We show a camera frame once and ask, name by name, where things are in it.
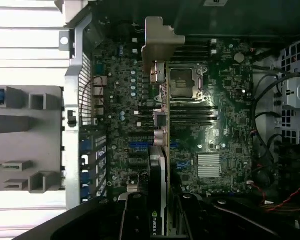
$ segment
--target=red wire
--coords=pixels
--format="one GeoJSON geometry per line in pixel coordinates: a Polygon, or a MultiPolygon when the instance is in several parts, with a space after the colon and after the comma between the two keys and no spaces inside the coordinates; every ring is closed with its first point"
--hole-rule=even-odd
{"type": "Polygon", "coordinates": [[[262,193],[263,200],[260,203],[260,205],[263,204],[266,201],[266,193],[264,191],[262,191],[262,189],[260,187],[258,187],[257,185],[251,184],[251,186],[255,187],[256,189],[258,189],[258,191],[260,193],[262,193]]]}
{"type": "Polygon", "coordinates": [[[287,202],[289,202],[293,196],[297,195],[299,192],[300,192],[300,188],[299,188],[297,191],[295,191],[294,193],[292,193],[292,194],[291,194],[286,200],[284,200],[281,204],[275,206],[274,208],[268,209],[267,212],[270,212],[270,211],[276,210],[277,208],[282,207],[284,204],[286,204],[287,202]]]}

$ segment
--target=expansion slot bracket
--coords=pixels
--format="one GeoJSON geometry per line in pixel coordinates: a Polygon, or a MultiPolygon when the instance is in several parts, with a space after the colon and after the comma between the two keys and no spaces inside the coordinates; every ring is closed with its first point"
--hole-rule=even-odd
{"type": "Polygon", "coordinates": [[[141,49],[143,70],[149,74],[155,61],[168,61],[185,40],[185,36],[176,35],[171,26],[165,26],[162,17],[148,16],[145,19],[145,45],[141,49]]]}

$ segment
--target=chipset heatsink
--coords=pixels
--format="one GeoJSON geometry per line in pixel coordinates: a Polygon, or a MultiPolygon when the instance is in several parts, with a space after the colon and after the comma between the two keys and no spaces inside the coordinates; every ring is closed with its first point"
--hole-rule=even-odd
{"type": "Polygon", "coordinates": [[[198,177],[220,178],[222,173],[220,155],[200,153],[198,154],[198,177]]]}

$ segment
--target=motherboard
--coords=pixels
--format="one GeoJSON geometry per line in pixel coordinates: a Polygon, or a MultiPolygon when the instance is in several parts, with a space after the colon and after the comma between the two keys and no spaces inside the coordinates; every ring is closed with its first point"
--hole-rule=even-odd
{"type": "MultiPolygon", "coordinates": [[[[136,191],[138,174],[148,167],[148,147],[154,144],[154,111],[162,106],[161,87],[144,74],[137,43],[106,40],[93,56],[94,115],[106,130],[107,194],[113,199],[136,191]]],[[[189,54],[185,46],[167,63],[171,169],[184,192],[245,192],[252,164],[246,148],[251,48],[240,39],[208,39],[193,46],[202,52],[189,54]]]]}

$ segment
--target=cpu socket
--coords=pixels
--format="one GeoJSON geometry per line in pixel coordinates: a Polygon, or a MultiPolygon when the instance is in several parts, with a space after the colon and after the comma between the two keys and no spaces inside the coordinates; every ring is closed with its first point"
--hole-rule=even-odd
{"type": "MultiPolygon", "coordinates": [[[[208,98],[203,95],[203,68],[196,64],[170,64],[170,103],[202,103],[208,98]]],[[[161,95],[155,100],[161,102],[161,95]]]]}

